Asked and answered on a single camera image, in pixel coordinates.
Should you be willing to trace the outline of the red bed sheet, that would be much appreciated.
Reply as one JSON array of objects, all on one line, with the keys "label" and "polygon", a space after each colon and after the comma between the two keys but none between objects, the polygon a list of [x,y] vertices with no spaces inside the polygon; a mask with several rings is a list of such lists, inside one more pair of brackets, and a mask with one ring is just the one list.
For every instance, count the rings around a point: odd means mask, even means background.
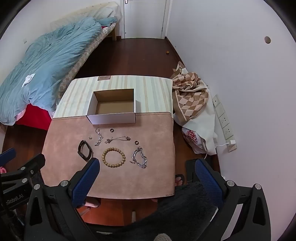
[{"label": "red bed sheet", "polygon": [[38,128],[46,131],[49,129],[52,121],[52,117],[47,110],[31,104],[28,104],[26,109],[22,113],[18,114],[16,119],[16,125]]}]

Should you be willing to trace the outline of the checkered beige blanket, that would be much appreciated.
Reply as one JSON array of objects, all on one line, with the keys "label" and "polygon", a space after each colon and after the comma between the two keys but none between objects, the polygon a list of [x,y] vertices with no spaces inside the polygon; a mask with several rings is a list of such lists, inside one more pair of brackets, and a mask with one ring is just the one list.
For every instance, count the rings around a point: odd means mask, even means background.
[{"label": "checkered beige blanket", "polygon": [[188,72],[182,62],[173,70],[173,107],[178,120],[187,123],[207,104],[209,90],[195,72]]}]

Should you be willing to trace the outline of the blue duvet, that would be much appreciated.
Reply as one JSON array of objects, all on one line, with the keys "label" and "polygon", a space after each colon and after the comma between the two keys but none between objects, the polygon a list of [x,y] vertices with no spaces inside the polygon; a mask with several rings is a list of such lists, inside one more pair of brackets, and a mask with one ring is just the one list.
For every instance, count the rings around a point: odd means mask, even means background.
[{"label": "blue duvet", "polygon": [[[12,126],[28,104],[52,113],[57,108],[63,79],[86,48],[117,22],[116,17],[83,18],[45,33],[29,45],[21,61],[1,84],[1,123]],[[35,73],[22,87],[25,77]]]}]

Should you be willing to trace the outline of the white pillow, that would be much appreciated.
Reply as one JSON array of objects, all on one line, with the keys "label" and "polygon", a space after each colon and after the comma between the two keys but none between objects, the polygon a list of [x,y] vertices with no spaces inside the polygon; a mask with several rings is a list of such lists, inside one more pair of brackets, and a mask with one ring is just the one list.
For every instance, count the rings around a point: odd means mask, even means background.
[{"label": "white pillow", "polygon": [[83,18],[93,17],[97,20],[116,17],[119,21],[122,17],[120,6],[114,2],[101,3],[93,6],[86,7],[65,15],[64,17],[55,20],[50,23],[51,30],[55,30],[59,27],[65,26],[67,24],[75,23]]}]

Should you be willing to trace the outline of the pink slipper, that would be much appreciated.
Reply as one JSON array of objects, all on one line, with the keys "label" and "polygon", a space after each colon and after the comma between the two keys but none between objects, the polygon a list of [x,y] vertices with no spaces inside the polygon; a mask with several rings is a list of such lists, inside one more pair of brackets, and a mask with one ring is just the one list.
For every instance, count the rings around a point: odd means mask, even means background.
[{"label": "pink slipper", "polygon": [[1,167],[1,168],[0,168],[0,172],[1,172],[1,174],[6,173],[6,169],[5,169],[4,167]]}]

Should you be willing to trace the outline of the red patterned plastic bag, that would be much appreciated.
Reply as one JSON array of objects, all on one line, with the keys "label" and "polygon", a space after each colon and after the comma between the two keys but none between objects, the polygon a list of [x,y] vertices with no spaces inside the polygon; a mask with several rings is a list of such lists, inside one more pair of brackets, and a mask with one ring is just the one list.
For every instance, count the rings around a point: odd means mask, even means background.
[{"label": "red patterned plastic bag", "polygon": [[195,131],[182,128],[182,135],[186,142],[193,149],[195,154],[206,154],[208,152],[206,141],[201,138]]}]

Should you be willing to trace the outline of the white door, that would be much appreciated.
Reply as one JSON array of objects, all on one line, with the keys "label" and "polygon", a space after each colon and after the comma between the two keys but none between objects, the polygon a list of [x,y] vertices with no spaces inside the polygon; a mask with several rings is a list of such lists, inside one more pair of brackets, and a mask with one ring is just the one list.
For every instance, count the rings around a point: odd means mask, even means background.
[{"label": "white door", "polygon": [[124,1],[125,37],[160,39],[166,1]]}]

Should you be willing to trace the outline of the bed with checkered mattress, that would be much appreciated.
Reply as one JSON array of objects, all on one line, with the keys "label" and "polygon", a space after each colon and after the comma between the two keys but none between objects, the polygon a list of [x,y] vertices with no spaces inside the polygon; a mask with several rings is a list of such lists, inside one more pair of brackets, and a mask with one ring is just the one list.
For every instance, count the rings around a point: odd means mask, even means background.
[{"label": "bed with checkered mattress", "polygon": [[103,31],[90,45],[90,47],[86,48],[85,53],[82,55],[82,57],[79,59],[79,61],[74,65],[74,67],[71,69],[71,71],[66,75],[66,77],[63,79],[61,86],[60,86],[60,92],[58,93],[58,101],[57,106],[64,95],[68,85],[70,82],[74,79],[79,69],[82,67],[82,65],[85,63],[89,55],[93,52],[94,49],[97,48],[97,46],[102,42],[102,40],[110,34],[115,29],[116,24],[110,28],[110,30]]}]

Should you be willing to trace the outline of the pink striped table mat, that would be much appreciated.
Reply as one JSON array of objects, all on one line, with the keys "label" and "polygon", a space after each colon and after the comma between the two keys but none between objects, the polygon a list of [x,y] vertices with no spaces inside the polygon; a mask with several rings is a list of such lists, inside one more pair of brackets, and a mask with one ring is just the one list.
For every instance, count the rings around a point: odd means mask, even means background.
[{"label": "pink striped table mat", "polygon": [[[133,88],[136,123],[93,125],[87,111],[93,92]],[[44,183],[69,180],[86,162],[78,155],[82,140],[100,162],[89,196],[149,199],[175,192],[172,81],[169,78],[113,75],[73,80],[51,121],[42,150]]]}]

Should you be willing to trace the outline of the white cardboard box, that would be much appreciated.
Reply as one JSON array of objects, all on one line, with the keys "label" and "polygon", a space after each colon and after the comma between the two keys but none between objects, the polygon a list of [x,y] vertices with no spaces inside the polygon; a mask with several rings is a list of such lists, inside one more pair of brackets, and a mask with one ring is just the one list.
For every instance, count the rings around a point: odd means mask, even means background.
[{"label": "white cardboard box", "polygon": [[93,125],[136,123],[134,89],[109,89],[93,92],[86,116]]}]

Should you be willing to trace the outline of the black smart band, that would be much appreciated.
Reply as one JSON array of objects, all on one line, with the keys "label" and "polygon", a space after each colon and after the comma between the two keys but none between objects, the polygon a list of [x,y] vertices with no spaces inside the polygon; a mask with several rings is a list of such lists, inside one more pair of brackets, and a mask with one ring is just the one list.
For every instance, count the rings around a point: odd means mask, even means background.
[{"label": "black smart band", "polygon": [[85,140],[82,140],[79,143],[77,153],[86,162],[88,162],[93,156],[93,150]]}]

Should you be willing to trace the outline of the white tissue on duvet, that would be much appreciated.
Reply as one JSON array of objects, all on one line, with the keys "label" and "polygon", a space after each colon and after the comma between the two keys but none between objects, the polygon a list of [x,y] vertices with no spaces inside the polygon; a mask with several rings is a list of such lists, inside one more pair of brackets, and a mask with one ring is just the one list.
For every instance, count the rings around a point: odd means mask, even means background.
[{"label": "white tissue on duvet", "polygon": [[27,85],[28,83],[30,83],[32,81],[32,79],[34,78],[35,73],[28,75],[25,77],[25,81],[23,82],[22,87],[24,87],[25,85]]}]

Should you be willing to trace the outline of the white wall power strip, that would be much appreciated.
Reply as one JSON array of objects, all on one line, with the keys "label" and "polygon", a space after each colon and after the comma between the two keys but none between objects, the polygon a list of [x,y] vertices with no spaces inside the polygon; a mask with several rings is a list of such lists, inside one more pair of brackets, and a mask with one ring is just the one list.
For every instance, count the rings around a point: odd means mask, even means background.
[{"label": "white wall power strip", "polygon": [[227,117],[227,114],[225,112],[225,109],[223,107],[223,104],[222,104],[219,96],[215,95],[213,97],[213,99],[212,99],[212,102],[213,102],[213,105],[214,105],[214,110],[215,110],[217,119],[219,121],[219,125],[222,128],[222,132],[223,132],[223,136],[225,138],[225,142],[227,142],[229,140],[235,140],[234,132],[232,130],[229,119]]}]

